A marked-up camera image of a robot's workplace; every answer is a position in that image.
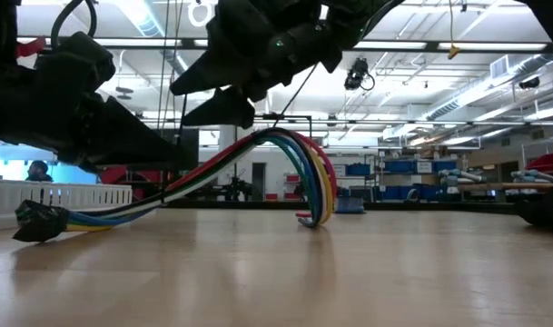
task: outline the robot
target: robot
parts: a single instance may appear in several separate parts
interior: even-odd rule
[[[220,0],[207,24],[208,50],[171,85],[175,95],[215,89],[184,125],[252,126],[254,108],[276,84],[317,63],[335,70],[351,49],[403,0]],[[88,34],[59,38],[65,18],[85,3]],[[521,0],[553,40],[553,0]],[[96,92],[113,77],[112,55],[93,40],[94,0],[73,0],[56,20],[36,69],[16,63],[16,7],[0,0],[0,139],[51,150],[87,171],[114,164],[180,162],[165,142],[114,98]],[[320,20],[321,6],[329,7]]]

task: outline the white wall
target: white wall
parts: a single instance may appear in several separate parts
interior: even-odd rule
[[[544,128],[545,138],[553,136],[553,127]],[[476,167],[485,164],[503,164],[518,161],[519,169],[524,169],[522,160],[522,144],[531,144],[534,141],[531,139],[530,133],[513,134],[510,137],[510,145],[502,146],[501,138],[497,138],[492,142],[483,144],[483,150],[475,151],[469,155],[469,166]],[[553,144],[548,145],[548,151],[553,153]],[[538,158],[547,152],[547,147],[544,144],[526,146],[526,158]]]

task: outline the person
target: person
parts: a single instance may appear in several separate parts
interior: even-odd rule
[[[35,160],[30,164],[28,168],[28,178],[26,181],[30,182],[53,182],[52,177],[48,174],[48,165],[40,160]]]

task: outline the air duct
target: air duct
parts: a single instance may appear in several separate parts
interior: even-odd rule
[[[142,36],[165,37],[166,31],[163,30],[146,0],[117,0],[116,4]],[[177,74],[182,74],[187,70],[187,64],[173,49],[159,50],[159,53]]]
[[[445,99],[437,101],[417,120],[434,121],[444,114],[451,113],[468,104],[472,104],[492,94],[500,86],[518,83],[531,77],[540,68],[553,63],[553,54],[536,54],[525,58],[524,55],[504,55],[490,64],[490,73],[475,79],[461,87]],[[414,124],[394,126],[383,131],[383,138],[403,136],[417,128]]]

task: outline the ceiling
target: ceiling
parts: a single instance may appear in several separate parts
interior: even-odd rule
[[[160,26],[161,33],[158,36],[164,36],[166,30],[166,36],[170,38],[177,36],[205,39],[204,23],[213,15],[212,5],[206,4],[214,2],[217,0],[202,0],[203,5],[197,5],[192,0],[172,1],[170,4],[166,0],[103,0],[96,6],[98,29],[95,37],[144,37],[144,33],[136,27],[136,21],[143,19],[150,10]],[[453,2],[455,5],[451,33],[456,41],[549,42],[538,20],[520,3],[468,0],[469,9],[462,13],[460,1]],[[67,1],[23,0],[23,5],[18,10],[18,33],[49,35],[52,23],[66,3]],[[365,40],[399,38],[448,41],[451,23],[449,15],[447,0],[407,0],[389,12]],[[87,9],[81,5],[66,20],[61,35],[86,31],[89,23]],[[129,110],[143,112],[144,116],[151,118],[181,115],[183,99],[173,98],[167,93],[173,69],[163,60],[159,51],[125,50],[113,51],[113,54],[118,73],[101,87],[104,95],[117,96],[117,86],[130,88],[134,90],[132,99],[122,101]],[[180,50],[177,54],[189,66],[202,51]],[[329,114],[336,114],[340,119],[419,119],[429,108],[451,97],[459,88],[489,74],[490,64],[503,55],[459,54],[449,60],[446,54],[347,52],[332,74],[328,74],[321,65],[317,67],[287,114],[310,114],[314,119],[326,119]],[[370,68],[375,66],[371,73],[375,76],[376,86],[371,92],[348,92],[343,87],[347,70],[358,57],[366,58]],[[26,58],[22,63],[32,62],[31,58]],[[308,70],[296,75],[286,87],[277,85],[272,88],[269,105],[257,105],[257,112],[279,112],[307,74]],[[545,66],[538,75],[540,86],[536,90],[518,89],[513,92],[511,84],[504,84],[488,96],[481,96],[456,113],[445,114],[440,119],[473,120],[502,105],[553,86],[553,64]],[[211,95],[211,92],[189,95],[187,111]],[[508,111],[496,118],[505,119],[505,116],[515,119],[517,111]],[[326,125],[315,125],[315,130],[327,128]],[[388,126],[349,124],[348,128],[351,132],[371,132],[371,135],[380,136]]]

